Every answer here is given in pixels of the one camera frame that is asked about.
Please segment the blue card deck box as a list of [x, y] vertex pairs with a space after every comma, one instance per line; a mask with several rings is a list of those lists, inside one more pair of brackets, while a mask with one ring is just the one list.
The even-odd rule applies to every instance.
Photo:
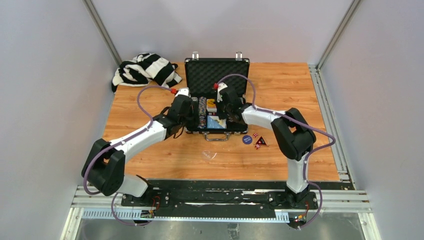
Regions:
[[220, 119], [216, 115], [208, 115], [206, 121], [206, 127], [208, 129], [226, 129], [227, 122], [226, 119]]

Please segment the blue small blind button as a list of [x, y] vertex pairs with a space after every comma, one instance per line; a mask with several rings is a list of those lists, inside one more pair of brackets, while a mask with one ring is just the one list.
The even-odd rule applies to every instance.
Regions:
[[252, 144], [252, 142], [253, 142], [253, 138], [252, 138], [250, 135], [244, 135], [244, 136], [242, 137], [242, 142], [243, 142], [245, 145], [250, 145], [250, 144]]

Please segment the black poker set case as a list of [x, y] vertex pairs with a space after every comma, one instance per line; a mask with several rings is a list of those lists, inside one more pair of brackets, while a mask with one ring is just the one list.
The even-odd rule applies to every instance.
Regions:
[[212, 134], [246, 134], [248, 126], [232, 119], [226, 107], [240, 107], [246, 103], [247, 77], [251, 61], [237, 52], [234, 57], [204, 58], [195, 51], [184, 60], [186, 85], [193, 98], [195, 118], [185, 131], [202, 134], [210, 140]]

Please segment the red triangular button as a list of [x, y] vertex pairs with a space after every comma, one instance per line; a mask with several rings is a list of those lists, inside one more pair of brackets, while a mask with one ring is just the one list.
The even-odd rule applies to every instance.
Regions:
[[255, 144], [258, 146], [268, 146], [268, 144], [266, 143], [265, 139], [262, 136], [258, 138]]

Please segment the clear dealer button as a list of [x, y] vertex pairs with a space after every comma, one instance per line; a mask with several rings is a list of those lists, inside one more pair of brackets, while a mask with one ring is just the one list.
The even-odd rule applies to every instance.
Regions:
[[213, 152], [210, 150], [204, 150], [201, 152], [201, 157], [205, 160], [205, 161], [211, 161], [213, 160], [216, 156], [217, 156], [217, 152]]

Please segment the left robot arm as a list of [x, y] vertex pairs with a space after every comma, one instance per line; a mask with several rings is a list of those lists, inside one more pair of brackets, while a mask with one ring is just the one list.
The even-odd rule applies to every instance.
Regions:
[[192, 98], [184, 89], [177, 93], [169, 108], [145, 126], [113, 141], [94, 142], [81, 175], [85, 184], [92, 184], [105, 196], [121, 193], [134, 196], [140, 206], [149, 206], [153, 193], [140, 176], [125, 175], [126, 163], [146, 148], [170, 137], [177, 138], [185, 124], [192, 119]]

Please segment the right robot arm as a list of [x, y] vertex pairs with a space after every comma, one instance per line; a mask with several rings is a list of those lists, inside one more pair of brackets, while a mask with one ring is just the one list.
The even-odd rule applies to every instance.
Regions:
[[307, 181], [307, 155], [313, 150], [316, 136], [308, 129], [307, 122], [296, 108], [273, 111], [245, 103], [236, 90], [225, 83], [216, 83], [216, 105], [236, 123], [254, 125], [272, 130], [282, 154], [287, 158], [288, 179], [285, 187], [286, 203], [294, 209], [306, 202], [310, 191]]

